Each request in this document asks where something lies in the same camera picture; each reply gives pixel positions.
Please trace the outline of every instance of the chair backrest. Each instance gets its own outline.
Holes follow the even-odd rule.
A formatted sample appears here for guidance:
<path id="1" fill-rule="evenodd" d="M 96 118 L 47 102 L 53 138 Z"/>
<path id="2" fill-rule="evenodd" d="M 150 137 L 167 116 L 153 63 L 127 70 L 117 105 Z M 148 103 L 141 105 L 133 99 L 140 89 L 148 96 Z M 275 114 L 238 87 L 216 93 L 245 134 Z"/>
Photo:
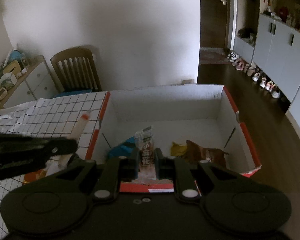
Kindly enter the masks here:
<path id="1" fill-rule="evenodd" d="M 63 50 L 51 58 L 51 64 L 64 89 L 102 91 L 92 53 L 85 48 Z"/>

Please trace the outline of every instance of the white cardboard box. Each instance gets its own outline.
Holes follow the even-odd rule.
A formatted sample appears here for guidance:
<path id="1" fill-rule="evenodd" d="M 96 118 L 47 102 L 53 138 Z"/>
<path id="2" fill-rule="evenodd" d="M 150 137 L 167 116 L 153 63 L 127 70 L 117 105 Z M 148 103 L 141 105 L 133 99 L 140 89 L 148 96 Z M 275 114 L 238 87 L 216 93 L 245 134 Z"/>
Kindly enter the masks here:
<path id="1" fill-rule="evenodd" d="M 112 147 L 153 125 L 155 147 L 164 156 L 170 155 L 173 141 L 184 145 L 191 140 L 227 152 L 227 168 L 232 171 L 249 177 L 261 167 L 248 130 L 236 121 L 238 109 L 222 85 L 118 90 L 106 97 L 91 157 L 97 163 L 106 162 Z"/>

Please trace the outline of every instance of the cabinet handle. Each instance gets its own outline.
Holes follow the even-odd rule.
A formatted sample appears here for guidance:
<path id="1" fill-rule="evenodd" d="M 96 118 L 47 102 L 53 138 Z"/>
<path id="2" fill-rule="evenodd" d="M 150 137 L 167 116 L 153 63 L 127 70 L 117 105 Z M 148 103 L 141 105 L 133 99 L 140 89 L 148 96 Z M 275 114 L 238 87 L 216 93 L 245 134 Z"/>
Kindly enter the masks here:
<path id="1" fill-rule="evenodd" d="M 291 39 L 291 44 L 290 44 L 290 46 L 293 45 L 293 39 L 294 39 L 294 34 L 292 35 L 292 39 Z"/>

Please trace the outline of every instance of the snack bag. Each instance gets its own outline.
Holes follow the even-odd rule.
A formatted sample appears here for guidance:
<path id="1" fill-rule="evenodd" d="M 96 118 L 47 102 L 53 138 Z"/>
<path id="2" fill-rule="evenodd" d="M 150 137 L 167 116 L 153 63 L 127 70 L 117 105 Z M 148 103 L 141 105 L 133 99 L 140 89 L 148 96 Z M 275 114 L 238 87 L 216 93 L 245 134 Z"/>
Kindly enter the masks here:
<path id="1" fill-rule="evenodd" d="M 154 166 L 154 138 L 153 127 L 149 126 L 134 135 L 136 147 L 140 152 L 140 166 L 138 179 L 156 179 Z"/>

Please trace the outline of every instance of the wall baseboard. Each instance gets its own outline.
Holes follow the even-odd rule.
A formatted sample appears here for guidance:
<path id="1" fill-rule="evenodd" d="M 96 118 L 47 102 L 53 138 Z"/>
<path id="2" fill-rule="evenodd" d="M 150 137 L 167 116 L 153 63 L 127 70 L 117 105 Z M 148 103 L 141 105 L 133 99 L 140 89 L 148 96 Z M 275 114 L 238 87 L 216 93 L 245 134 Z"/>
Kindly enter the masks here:
<path id="1" fill-rule="evenodd" d="M 294 117 L 292 116 L 290 111 L 287 111 L 286 116 L 287 116 L 288 120 L 290 121 L 290 123 L 292 124 L 294 130 L 296 131 L 296 133 L 300 139 L 300 127 L 297 124 L 297 121 L 294 119 Z"/>

